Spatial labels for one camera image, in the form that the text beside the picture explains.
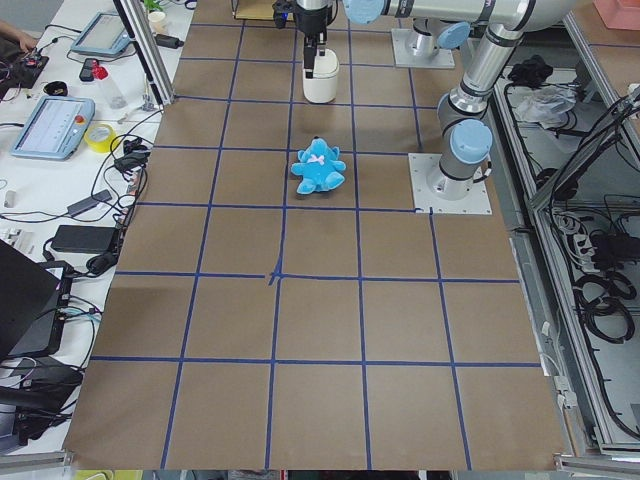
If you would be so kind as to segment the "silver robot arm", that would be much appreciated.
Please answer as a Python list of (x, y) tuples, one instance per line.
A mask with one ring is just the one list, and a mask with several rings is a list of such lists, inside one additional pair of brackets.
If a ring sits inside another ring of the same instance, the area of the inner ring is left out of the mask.
[[(330, 78), (339, 70), (336, 54), (326, 48), (327, 23), (327, 19), (311, 20), (301, 27), (305, 35), (304, 80)], [(453, 68), (451, 51), (467, 40), (470, 30), (467, 22), (447, 23), (415, 18), (411, 29), (391, 31), (395, 65), (406, 68)]]
[(487, 99), (523, 34), (547, 28), (566, 16), (573, 1), (345, 1), (346, 16), (370, 24), (381, 16), (436, 20), (442, 24), (484, 22), (486, 29), (460, 84), (437, 110), (444, 149), (427, 185), (446, 200), (464, 198), (493, 143), (482, 122)]

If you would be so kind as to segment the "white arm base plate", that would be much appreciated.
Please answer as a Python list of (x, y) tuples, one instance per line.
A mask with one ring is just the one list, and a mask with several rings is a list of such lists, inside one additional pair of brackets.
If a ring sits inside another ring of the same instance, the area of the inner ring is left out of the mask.
[(424, 214), (491, 215), (482, 168), (467, 180), (453, 180), (440, 169), (440, 154), (410, 153), (409, 172), (414, 210)]
[(453, 53), (440, 49), (431, 35), (412, 29), (391, 30), (394, 62), (396, 67), (423, 69), (454, 69)]

